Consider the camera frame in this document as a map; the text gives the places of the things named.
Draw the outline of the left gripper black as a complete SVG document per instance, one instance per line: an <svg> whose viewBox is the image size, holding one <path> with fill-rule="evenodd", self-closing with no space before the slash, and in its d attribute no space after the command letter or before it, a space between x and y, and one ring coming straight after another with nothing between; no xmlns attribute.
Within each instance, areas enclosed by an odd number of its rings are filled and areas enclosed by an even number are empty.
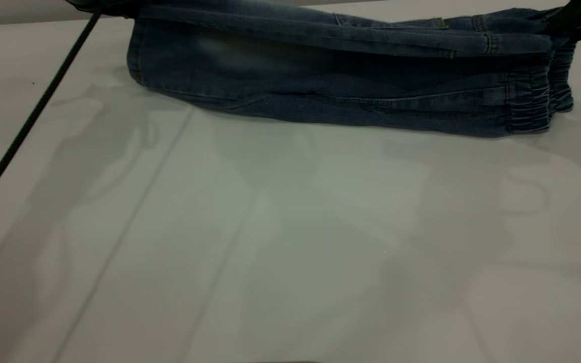
<svg viewBox="0 0 581 363"><path fill-rule="evenodd" d="M139 11L139 1L72 1L67 0L76 10L85 13L100 13L114 18L135 18Z"/></svg>

